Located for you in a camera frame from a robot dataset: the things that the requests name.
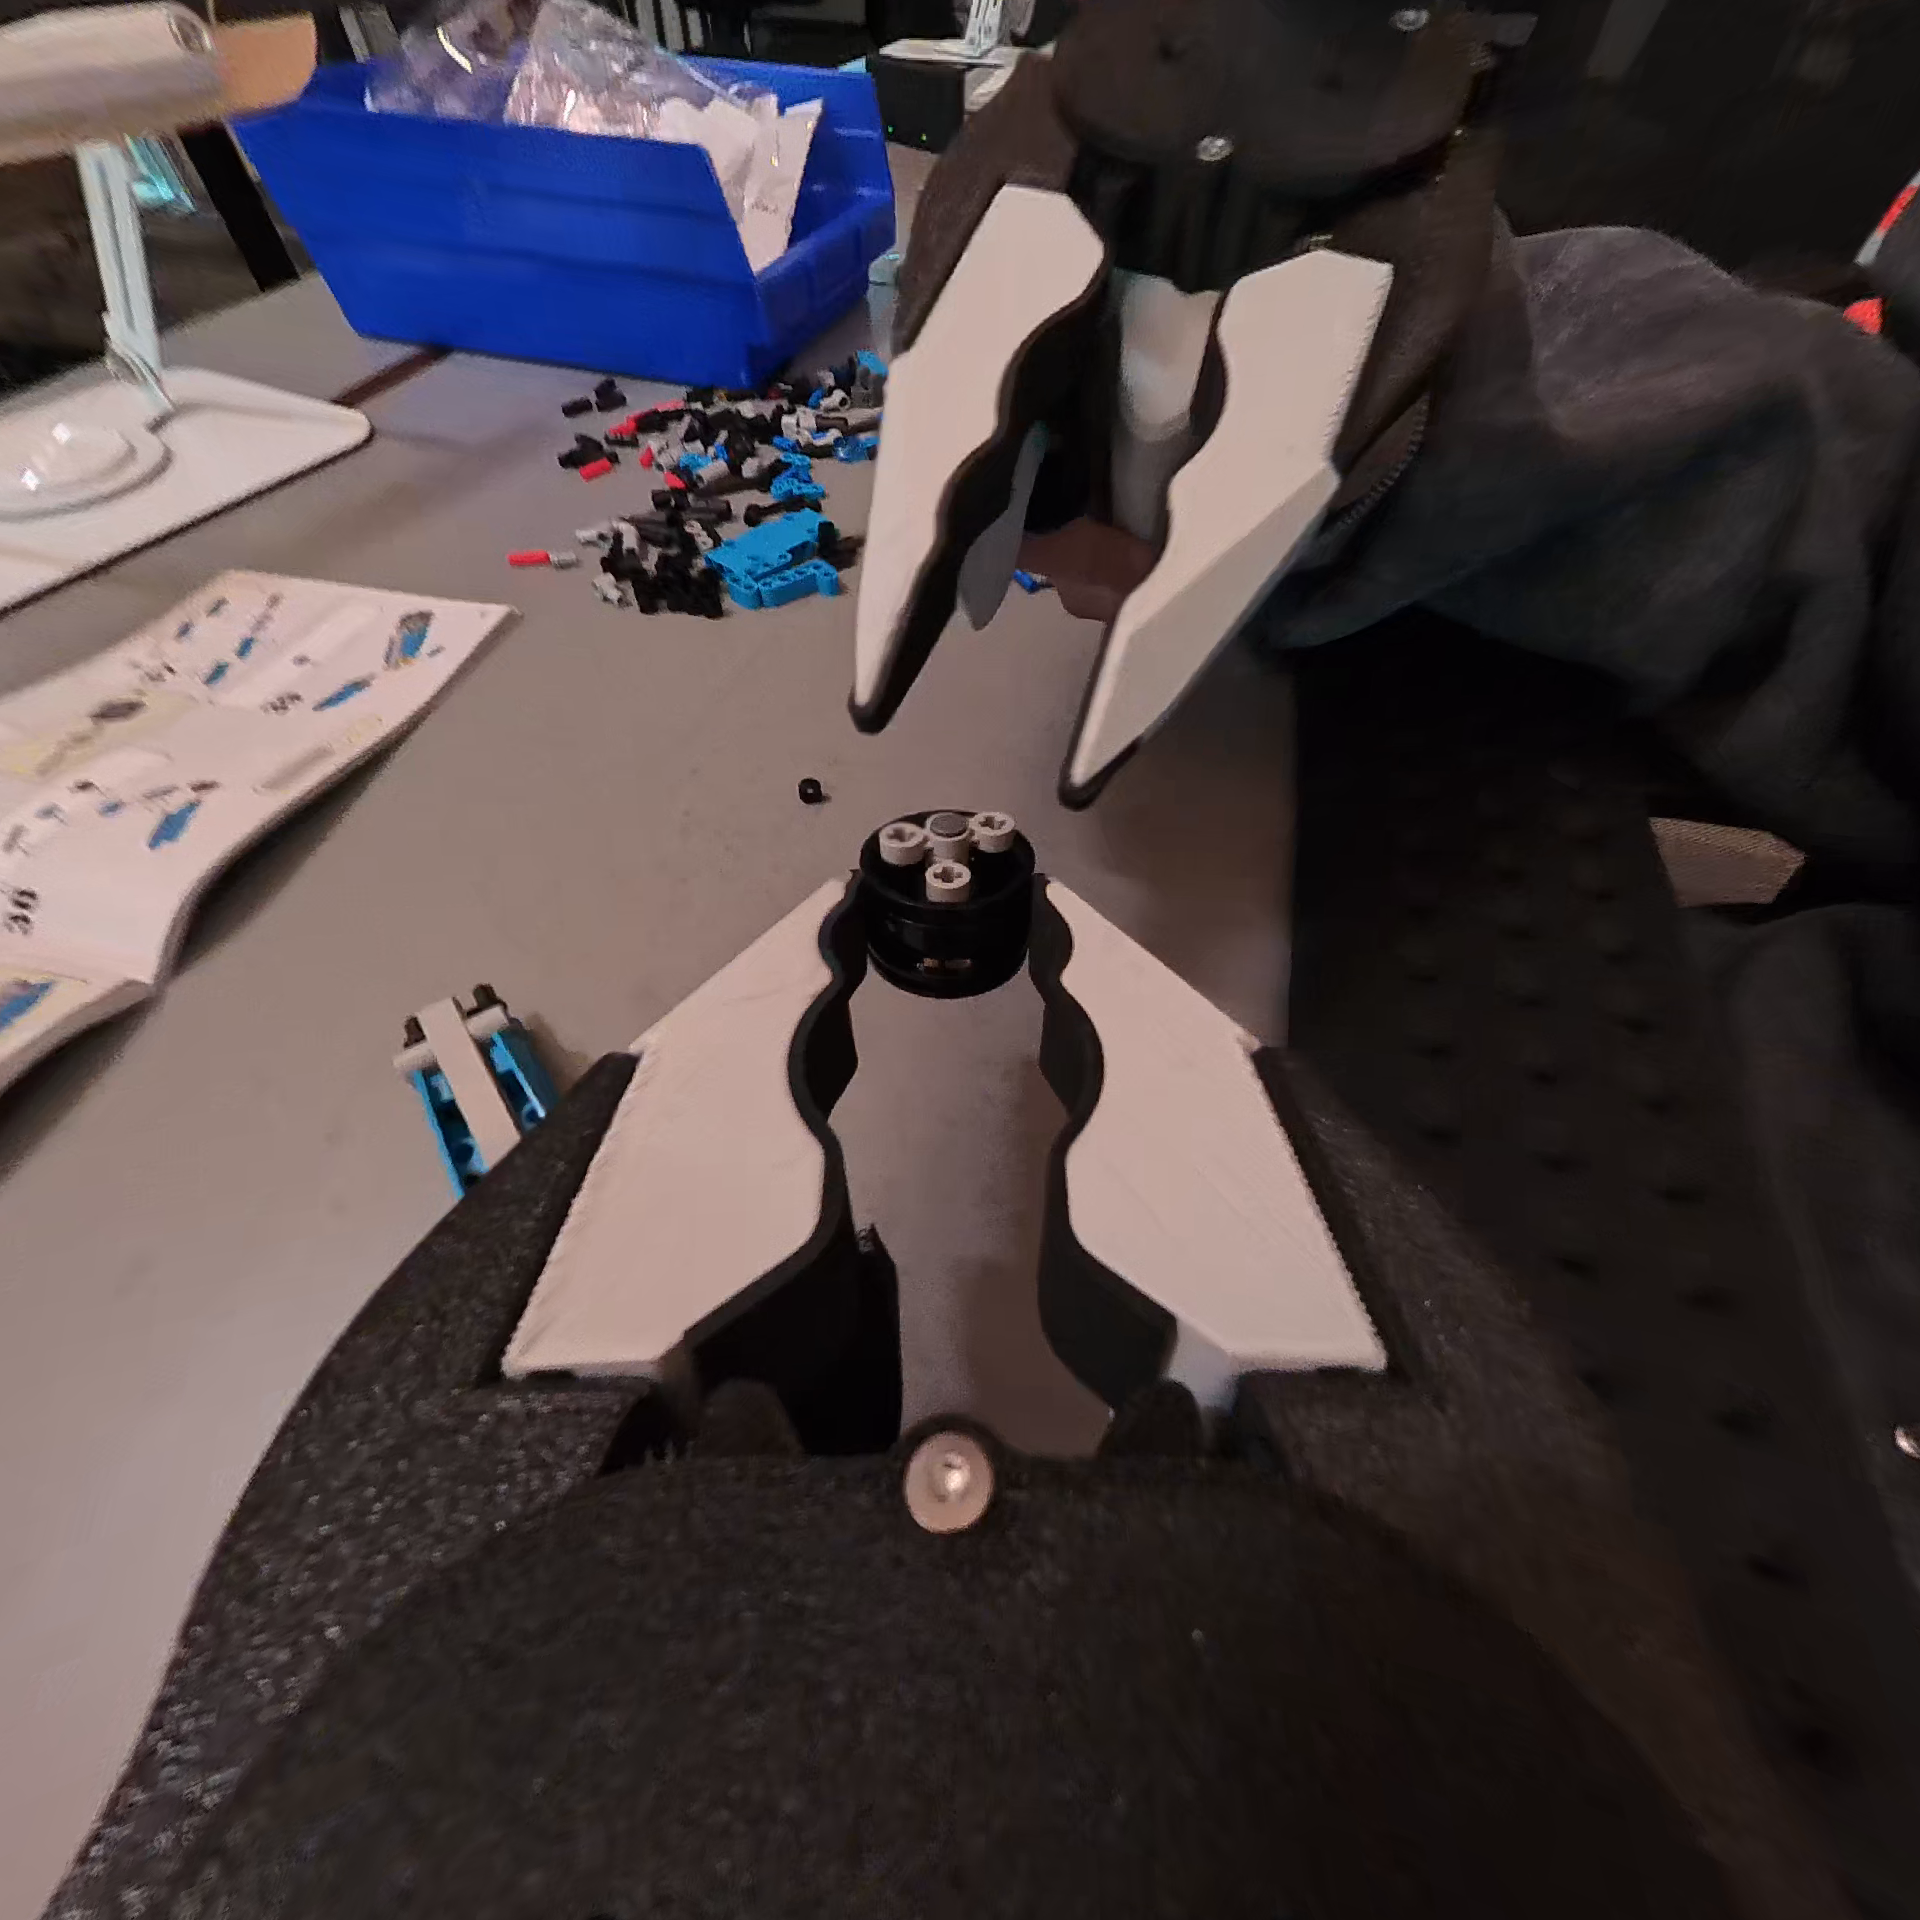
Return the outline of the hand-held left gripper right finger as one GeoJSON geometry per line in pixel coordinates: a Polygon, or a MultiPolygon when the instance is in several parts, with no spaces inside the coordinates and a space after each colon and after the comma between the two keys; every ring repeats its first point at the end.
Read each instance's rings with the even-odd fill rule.
{"type": "Polygon", "coordinates": [[[1103,1408],[1363,1374],[1388,1348],[1293,1143],[1278,1056],[1062,880],[1035,894],[1047,1151],[1039,1322],[1103,1408]]]}

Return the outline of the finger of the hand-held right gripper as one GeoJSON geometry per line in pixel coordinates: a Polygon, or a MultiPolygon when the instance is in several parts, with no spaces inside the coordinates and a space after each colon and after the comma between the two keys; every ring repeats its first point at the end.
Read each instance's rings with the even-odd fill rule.
{"type": "Polygon", "coordinates": [[[1331,246],[1237,278],[1209,335],[1218,411],[1171,476],[1165,535],[1103,634],[1058,781],[1086,810],[1259,611],[1338,491],[1334,444],[1394,284],[1331,246]]]}
{"type": "Polygon", "coordinates": [[[956,611],[983,629],[1097,328],[1108,251],[1067,194],[1007,183],[987,203],[887,384],[855,592],[849,710],[884,728],[956,611]]]}

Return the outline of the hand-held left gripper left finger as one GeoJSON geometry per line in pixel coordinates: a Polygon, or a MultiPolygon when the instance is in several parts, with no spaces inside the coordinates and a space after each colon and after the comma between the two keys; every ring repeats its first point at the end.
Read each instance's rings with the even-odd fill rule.
{"type": "Polygon", "coordinates": [[[635,1040],[506,1378],[666,1381],[852,1234],[831,1110],[859,986],[858,883],[831,877],[635,1040]]]}

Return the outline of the black toy wheel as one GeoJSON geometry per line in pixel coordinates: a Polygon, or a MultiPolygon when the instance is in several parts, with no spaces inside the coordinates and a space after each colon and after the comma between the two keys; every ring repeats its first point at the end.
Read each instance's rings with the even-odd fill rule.
{"type": "MultiPolygon", "coordinates": [[[[931,812],[910,812],[898,818],[922,818],[931,812]]],[[[1012,883],[983,902],[959,906],[934,906],[897,894],[881,875],[873,851],[876,829],[858,856],[855,902],[866,930],[868,958],[890,983],[925,998],[958,1002],[994,992],[1023,968],[1037,898],[1037,856],[1021,829],[1023,846],[1012,883]]]]}

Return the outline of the grey axle connector piece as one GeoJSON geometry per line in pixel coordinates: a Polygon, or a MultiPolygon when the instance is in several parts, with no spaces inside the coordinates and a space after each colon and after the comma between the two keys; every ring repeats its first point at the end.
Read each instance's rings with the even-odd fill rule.
{"type": "Polygon", "coordinates": [[[908,898],[931,906],[979,906],[1012,883],[1023,839],[1003,810],[932,810],[876,829],[881,875],[908,898]]]}

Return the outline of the grey desk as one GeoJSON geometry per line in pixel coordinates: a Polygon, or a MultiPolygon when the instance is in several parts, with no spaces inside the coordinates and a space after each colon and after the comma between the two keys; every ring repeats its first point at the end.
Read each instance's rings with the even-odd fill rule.
{"type": "Polygon", "coordinates": [[[607,515],[556,467],[594,372],[357,339],[316,278],[179,358],[343,397],[373,442],[5,619],[5,687],[228,566],[509,603],[393,757],[228,870],[181,968],[5,1096],[5,1916],[126,1764],[287,1408],[451,1192],[401,1021],[486,981],[563,1078],[850,867],[890,810],[1011,810],[1039,863],[1265,1038],[1290,959],[1291,687],[1244,652],[1087,812],[1053,781],[1097,629],[1011,592],[852,732],[852,614],[614,614],[515,548],[607,515]],[[830,799],[804,807],[797,779],[830,799]]]}

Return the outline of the blue grey brick assembly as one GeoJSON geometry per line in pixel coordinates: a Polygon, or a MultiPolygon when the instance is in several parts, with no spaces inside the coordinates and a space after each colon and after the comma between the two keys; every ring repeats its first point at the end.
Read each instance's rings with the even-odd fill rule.
{"type": "Polygon", "coordinates": [[[458,1203],[559,1104],[532,1028],[486,981],[410,1015],[393,1068],[415,1094],[458,1203]]]}

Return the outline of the pile of small bricks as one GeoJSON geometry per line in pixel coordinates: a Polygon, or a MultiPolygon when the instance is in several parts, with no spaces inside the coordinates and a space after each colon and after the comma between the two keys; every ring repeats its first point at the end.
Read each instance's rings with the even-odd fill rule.
{"type": "Polygon", "coordinates": [[[863,548],[825,479],[881,450],[890,366],[859,347],[755,388],[691,387],[634,402],[610,375],[565,397],[556,467],[634,491],[566,539],[515,548],[515,572],[578,572],[612,611],[721,619],[845,587],[863,548]]]}

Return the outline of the plastic bag in bin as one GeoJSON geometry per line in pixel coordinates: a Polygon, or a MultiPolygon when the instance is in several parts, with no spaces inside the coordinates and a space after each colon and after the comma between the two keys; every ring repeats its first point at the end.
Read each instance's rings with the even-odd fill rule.
{"type": "Polygon", "coordinates": [[[370,112],[652,139],[707,152],[755,272],[794,239],[820,101],[779,106],[588,2],[446,2],[374,60],[370,112]]]}

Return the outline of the blue plastic bin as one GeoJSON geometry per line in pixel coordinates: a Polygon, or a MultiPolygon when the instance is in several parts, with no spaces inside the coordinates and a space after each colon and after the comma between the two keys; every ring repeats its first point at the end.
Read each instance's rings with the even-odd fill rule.
{"type": "Polygon", "coordinates": [[[897,199],[866,74],[708,69],[822,108],[791,243],[763,272],[703,151],[370,112],[373,63],[319,66],[234,135],[367,339],[742,388],[863,301],[897,199]]]}

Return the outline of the instruction booklet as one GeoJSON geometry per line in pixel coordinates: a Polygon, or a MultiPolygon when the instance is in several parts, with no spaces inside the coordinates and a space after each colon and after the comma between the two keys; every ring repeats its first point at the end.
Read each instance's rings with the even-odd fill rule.
{"type": "Polygon", "coordinates": [[[3,1088],[163,988],[207,886],[515,608],[228,570],[3,704],[3,1088]]]}

